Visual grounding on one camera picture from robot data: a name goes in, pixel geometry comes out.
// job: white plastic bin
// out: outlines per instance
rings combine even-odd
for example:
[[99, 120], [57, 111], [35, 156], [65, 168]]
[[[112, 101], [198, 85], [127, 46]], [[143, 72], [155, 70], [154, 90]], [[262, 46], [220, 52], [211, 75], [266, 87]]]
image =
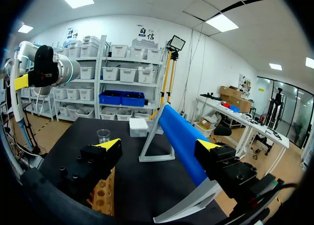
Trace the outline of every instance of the white plastic bin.
[[127, 45], [112, 45], [111, 57], [126, 57], [128, 48]]
[[80, 47], [82, 46], [82, 41], [80, 40], [75, 40], [70, 42], [70, 48], [75, 48], [75, 47]]
[[70, 118], [76, 120], [78, 118], [77, 108], [75, 106], [69, 105], [68, 107]]
[[104, 80], [118, 80], [119, 68], [118, 67], [103, 67]]
[[80, 57], [96, 57], [98, 52], [98, 47], [92, 45], [80, 47]]
[[78, 89], [66, 89], [67, 96], [69, 100], [77, 100], [79, 99], [79, 90]]
[[203, 134], [204, 137], [206, 137], [206, 138], [208, 138], [208, 137], [210, 136], [211, 132], [215, 129], [215, 128], [211, 128], [211, 129], [209, 129], [209, 130], [205, 130], [205, 129], [203, 129], [202, 127], [200, 127], [200, 126], [198, 125], [198, 122], [195, 122], [195, 123], [194, 123], [194, 128], [196, 128], [196, 129], [197, 129], [201, 134]]
[[36, 94], [35, 94], [35, 87], [30, 87], [29, 89], [30, 89], [30, 95], [31, 95], [32, 97], [36, 97]]
[[59, 106], [61, 116], [69, 116], [69, 110], [67, 106]]
[[[152, 131], [152, 128], [153, 128], [153, 125], [155, 123], [155, 121], [146, 121], [147, 125], [148, 125], [148, 129], [147, 129], [147, 132], [151, 132]], [[163, 134], [163, 130], [161, 128], [161, 126], [159, 126], [159, 128], [157, 129], [157, 132], [156, 134]]]
[[146, 137], [148, 126], [145, 119], [130, 118], [130, 137]]
[[81, 88], [78, 90], [82, 101], [91, 101], [94, 99], [94, 88]]
[[117, 110], [118, 109], [114, 107], [105, 107], [100, 112], [100, 117], [102, 120], [114, 121], [114, 116], [116, 115]]
[[151, 62], [160, 62], [162, 50], [147, 49], [147, 60]]
[[154, 71], [138, 70], [138, 82], [151, 84], [153, 82]]
[[83, 37], [83, 43], [85, 42], [91, 42], [99, 46], [100, 40], [96, 36], [86, 35], [85, 37]]
[[58, 50], [57, 53], [68, 57], [69, 56], [69, 48], [60, 49], [60, 50]]
[[55, 99], [66, 99], [68, 97], [66, 89], [61, 87], [54, 88], [54, 96]]
[[81, 67], [80, 68], [81, 79], [94, 79], [95, 78], [95, 67]]
[[146, 58], [146, 48], [130, 46], [130, 58], [132, 59], [143, 59]]
[[92, 106], [83, 106], [77, 109], [78, 117], [92, 119], [95, 118], [95, 109]]
[[81, 47], [69, 48], [69, 58], [77, 58], [77, 57], [80, 57], [80, 48], [81, 48]]
[[134, 82], [136, 69], [120, 68], [120, 81]]
[[116, 115], [119, 121], [129, 121], [133, 111], [128, 108], [119, 108]]

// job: floor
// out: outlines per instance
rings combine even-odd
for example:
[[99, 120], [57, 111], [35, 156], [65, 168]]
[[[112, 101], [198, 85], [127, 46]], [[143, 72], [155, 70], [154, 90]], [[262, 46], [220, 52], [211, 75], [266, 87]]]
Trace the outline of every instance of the floor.
[[[56, 120], [54, 120], [53, 122], [50, 122], [49, 118], [38, 117], [36, 115], [31, 115], [30, 113], [28, 113], [27, 116], [32, 125], [34, 133], [36, 133], [35, 139], [37, 140], [39, 147], [42, 149], [42, 153], [49, 152], [54, 146], [55, 142], [71, 125], [71, 122], [68, 121], [57, 122]], [[16, 123], [14, 124], [14, 127], [16, 131], [17, 141], [20, 144], [24, 145], [25, 141]], [[236, 141], [239, 141], [243, 131], [244, 129], [242, 128], [233, 129], [231, 138], [233, 138]], [[224, 143], [233, 146], [232, 143], [229, 142], [224, 137], [214, 136], [213, 134], [212, 137], [215, 138], [218, 142], [223, 141]], [[262, 145], [260, 142], [253, 144], [252, 147], [254, 150], [256, 150], [257, 148], [260, 148], [262, 150]], [[258, 169], [258, 178], [261, 178], [266, 173], [267, 169], [270, 167], [273, 160], [277, 157], [279, 151], [280, 147], [275, 144], [268, 156], [265, 156], [264, 152], [261, 151], [258, 155], [258, 159], [254, 160], [252, 158], [253, 151], [249, 150], [246, 157], [243, 158], [242, 161], [248, 162], [255, 166]], [[299, 182], [303, 175], [303, 170], [300, 167], [301, 153], [302, 151], [296, 145], [290, 143], [290, 148], [286, 151], [282, 160], [279, 162], [279, 164], [272, 172], [272, 174], [277, 178], [282, 179], [286, 183]], [[279, 193], [277, 198], [281, 202], [284, 202], [289, 198], [292, 191], [293, 191], [292, 189], [284, 189]], [[227, 215], [229, 215], [232, 212], [232, 209], [236, 204], [235, 200], [228, 198], [223, 191], [216, 197], [215, 200]], [[274, 200], [269, 206], [271, 211], [269, 216], [273, 215], [277, 211], [279, 206], [280, 206], [279, 202]]]

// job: blue container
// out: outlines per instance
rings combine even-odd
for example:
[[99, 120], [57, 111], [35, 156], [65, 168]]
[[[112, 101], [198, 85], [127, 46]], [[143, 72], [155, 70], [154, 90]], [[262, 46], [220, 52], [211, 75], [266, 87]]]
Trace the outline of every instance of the blue container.
[[145, 97], [139, 92], [124, 92], [121, 98], [121, 103], [124, 106], [144, 106]]
[[230, 105], [230, 109], [233, 110], [234, 112], [240, 112], [240, 108]]
[[106, 90], [99, 94], [99, 103], [120, 105], [122, 95], [123, 91]]

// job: black table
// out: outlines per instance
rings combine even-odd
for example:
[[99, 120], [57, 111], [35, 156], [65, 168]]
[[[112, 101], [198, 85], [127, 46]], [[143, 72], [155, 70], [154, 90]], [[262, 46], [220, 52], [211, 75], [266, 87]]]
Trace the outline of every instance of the black table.
[[[54, 185], [60, 181], [59, 167], [67, 165], [79, 149], [97, 144], [96, 131], [110, 130], [110, 138], [121, 138], [123, 156], [116, 164], [114, 183], [115, 216], [133, 221], [152, 222], [184, 199], [195, 186], [180, 160], [140, 163], [138, 157], [146, 138], [131, 138], [129, 122], [78, 118], [56, 142], [40, 167]], [[156, 135], [147, 155], [168, 154], [170, 144], [165, 135]], [[193, 224], [215, 224], [226, 218], [212, 201], [204, 210], [180, 219]]]

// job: glass cup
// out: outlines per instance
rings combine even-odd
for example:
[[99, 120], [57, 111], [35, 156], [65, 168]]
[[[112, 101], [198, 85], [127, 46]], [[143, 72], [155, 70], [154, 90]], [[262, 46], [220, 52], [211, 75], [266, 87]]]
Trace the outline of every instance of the glass cup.
[[97, 130], [99, 143], [106, 143], [110, 141], [110, 131], [108, 129]]

